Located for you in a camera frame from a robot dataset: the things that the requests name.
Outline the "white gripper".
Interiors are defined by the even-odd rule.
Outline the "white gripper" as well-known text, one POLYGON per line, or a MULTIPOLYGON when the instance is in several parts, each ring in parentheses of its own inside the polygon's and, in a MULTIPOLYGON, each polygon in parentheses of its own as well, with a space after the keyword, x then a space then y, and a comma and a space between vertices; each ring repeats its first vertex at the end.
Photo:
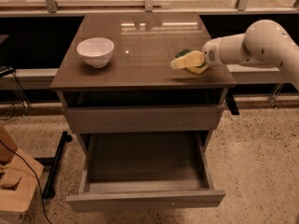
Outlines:
POLYGON ((211 39, 202 47, 204 55, 201 51, 192 50, 174 59, 170 63, 170 66, 172 69, 183 69, 199 68, 202 67, 205 62, 210 65, 222 64, 220 46, 220 38, 211 39))

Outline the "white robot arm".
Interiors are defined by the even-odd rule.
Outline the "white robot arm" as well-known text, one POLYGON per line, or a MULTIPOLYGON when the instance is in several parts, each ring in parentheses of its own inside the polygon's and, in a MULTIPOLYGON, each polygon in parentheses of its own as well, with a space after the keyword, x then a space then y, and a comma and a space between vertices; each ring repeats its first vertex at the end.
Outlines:
POLYGON ((170 66, 200 74, 204 65, 238 64, 242 66, 275 66, 299 90, 299 46, 277 22, 260 20, 244 34, 211 39, 201 51, 179 55, 170 66))

